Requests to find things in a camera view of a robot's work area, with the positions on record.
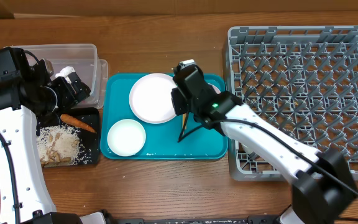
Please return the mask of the white tissue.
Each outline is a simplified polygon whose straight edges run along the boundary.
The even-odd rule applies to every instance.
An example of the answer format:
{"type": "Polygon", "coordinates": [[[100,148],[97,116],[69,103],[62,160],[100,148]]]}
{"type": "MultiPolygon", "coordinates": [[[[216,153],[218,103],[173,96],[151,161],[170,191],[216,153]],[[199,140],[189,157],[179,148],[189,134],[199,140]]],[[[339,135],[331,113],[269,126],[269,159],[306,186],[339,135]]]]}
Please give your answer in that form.
{"type": "Polygon", "coordinates": [[[68,77],[71,73],[75,73],[75,69],[71,66],[67,66],[61,69],[58,73],[55,74],[55,78],[63,77],[67,83],[71,84],[71,80],[68,77]]]}

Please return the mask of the orange carrot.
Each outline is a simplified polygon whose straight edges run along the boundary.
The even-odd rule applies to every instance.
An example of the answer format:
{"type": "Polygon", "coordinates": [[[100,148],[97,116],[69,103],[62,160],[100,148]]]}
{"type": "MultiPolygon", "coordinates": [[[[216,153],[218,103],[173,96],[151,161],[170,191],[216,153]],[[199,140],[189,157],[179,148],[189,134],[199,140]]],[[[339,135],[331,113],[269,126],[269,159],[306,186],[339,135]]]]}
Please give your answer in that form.
{"type": "Polygon", "coordinates": [[[76,119],[75,117],[73,116],[70,116],[69,114],[61,114],[60,115],[60,119],[66,123],[66,124],[69,124],[71,126],[74,126],[74,127],[77,127],[77,128],[80,128],[80,129],[84,129],[84,130],[87,130],[91,133],[96,133],[96,131],[88,124],[76,119]]]}

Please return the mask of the small white plate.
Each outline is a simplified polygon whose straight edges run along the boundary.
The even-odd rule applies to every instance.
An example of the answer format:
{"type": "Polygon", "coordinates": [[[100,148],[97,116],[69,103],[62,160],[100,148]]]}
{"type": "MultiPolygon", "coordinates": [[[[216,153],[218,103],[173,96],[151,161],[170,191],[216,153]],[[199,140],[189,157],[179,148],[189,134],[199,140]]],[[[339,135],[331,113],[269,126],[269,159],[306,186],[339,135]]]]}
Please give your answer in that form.
{"type": "Polygon", "coordinates": [[[219,89],[218,87],[216,87],[215,85],[210,84],[210,86],[213,88],[213,90],[214,90],[217,94],[219,94],[219,93],[221,92],[220,89],[219,89]]]}

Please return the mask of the peanut shells and rice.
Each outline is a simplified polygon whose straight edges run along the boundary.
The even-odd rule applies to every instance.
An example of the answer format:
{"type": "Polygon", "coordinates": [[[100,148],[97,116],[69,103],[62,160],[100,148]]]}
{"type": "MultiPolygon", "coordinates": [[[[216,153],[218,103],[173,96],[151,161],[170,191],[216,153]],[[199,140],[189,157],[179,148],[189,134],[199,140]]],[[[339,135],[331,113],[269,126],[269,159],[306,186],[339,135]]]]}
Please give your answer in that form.
{"type": "Polygon", "coordinates": [[[92,147],[80,138],[81,129],[69,125],[39,129],[37,149],[42,167],[90,164],[92,147]]]}

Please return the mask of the white bowl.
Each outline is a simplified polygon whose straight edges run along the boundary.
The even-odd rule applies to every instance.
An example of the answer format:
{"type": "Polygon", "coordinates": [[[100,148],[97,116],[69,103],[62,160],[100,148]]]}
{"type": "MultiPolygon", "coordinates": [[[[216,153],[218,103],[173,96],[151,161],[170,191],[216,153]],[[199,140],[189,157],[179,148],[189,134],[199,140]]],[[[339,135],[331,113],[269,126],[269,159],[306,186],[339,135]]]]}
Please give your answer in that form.
{"type": "Polygon", "coordinates": [[[138,121],[122,119],[108,131],[107,144],[118,156],[129,157],[137,154],[146,142],[146,132],[138,121]]]}

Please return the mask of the white cup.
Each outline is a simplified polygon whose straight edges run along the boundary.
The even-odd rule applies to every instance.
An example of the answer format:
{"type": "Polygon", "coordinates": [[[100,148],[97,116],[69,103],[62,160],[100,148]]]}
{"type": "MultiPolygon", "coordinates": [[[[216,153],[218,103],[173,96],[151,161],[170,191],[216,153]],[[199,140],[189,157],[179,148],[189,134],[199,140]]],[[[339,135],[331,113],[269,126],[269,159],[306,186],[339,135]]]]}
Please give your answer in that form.
{"type": "Polygon", "coordinates": [[[241,146],[242,146],[243,151],[244,151],[246,154],[252,154],[252,153],[254,153],[254,151],[253,151],[251,148],[247,147],[245,144],[241,144],[241,146]]]}

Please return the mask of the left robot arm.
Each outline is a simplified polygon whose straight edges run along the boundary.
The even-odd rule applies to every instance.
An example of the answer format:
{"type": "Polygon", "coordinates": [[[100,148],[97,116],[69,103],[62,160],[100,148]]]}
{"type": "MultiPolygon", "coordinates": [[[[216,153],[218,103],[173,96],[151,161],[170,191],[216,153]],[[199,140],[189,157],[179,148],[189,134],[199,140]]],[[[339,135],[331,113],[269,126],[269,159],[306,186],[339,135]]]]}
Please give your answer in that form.
{"type": "Polygon", "coordinates": [[[89,95],[77,74],[0,75],[0,223],[24,223],[55,213],[39,159],[37,118],[71,109],[89,95]]]}

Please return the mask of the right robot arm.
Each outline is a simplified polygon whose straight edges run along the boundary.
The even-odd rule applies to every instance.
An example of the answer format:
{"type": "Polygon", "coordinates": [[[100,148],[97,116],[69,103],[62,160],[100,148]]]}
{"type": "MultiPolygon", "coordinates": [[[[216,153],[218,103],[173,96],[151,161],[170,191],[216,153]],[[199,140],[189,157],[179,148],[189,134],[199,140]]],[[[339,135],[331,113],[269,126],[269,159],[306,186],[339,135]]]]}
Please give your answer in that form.
{"type": "Polygon", "coordinates": [[[176,87],[171,96],[177,115],[192,113],[201,127],[245,145],[291,185],[291,205],[275,223],[334,223],[357,198],[356,183],[340,152],[303,144],[232,93],[216,93],[192,61],[179,63],[173,72],[176,87]]]}

